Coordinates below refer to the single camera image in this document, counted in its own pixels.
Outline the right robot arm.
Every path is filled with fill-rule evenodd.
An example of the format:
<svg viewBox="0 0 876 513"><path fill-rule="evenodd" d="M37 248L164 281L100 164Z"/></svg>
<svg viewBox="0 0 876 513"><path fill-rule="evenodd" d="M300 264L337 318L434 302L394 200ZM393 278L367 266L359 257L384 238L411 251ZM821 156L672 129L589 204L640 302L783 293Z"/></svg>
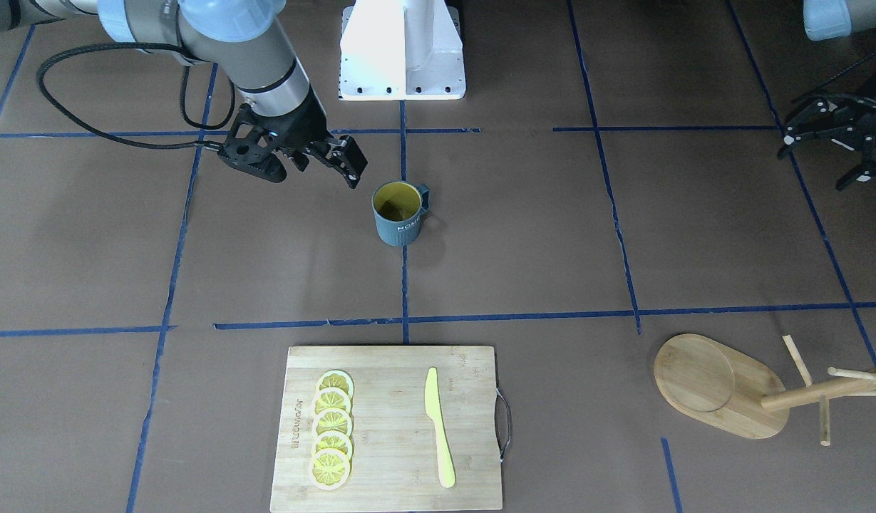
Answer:
<svg viewBox="0 0 876 513"><path fill-rule="evenodd" d="M299 171L310 160L356 188L367 161L356 141L327 130L326 113L278 21L282 1L0 1L0 33L79 16L96 17L112 43L94 43L48 58L38 68L41 94L85 130L47 91L44 78L71 56L114 49L173 55L184 66L217 64L240 94L223 142L203 142L229 167L279 184L287 157Z"/></svg>

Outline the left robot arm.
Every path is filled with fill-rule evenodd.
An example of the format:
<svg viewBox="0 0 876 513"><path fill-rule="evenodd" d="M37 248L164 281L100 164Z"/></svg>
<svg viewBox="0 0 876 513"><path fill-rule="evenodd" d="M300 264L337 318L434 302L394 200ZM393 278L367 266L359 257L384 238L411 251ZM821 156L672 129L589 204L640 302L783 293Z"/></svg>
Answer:
<svg viewBox="0 0 876 513"><path fill-rule="evenodd" d="M876 1L803 1L803 25L812 41L876 29Z"/></svg>

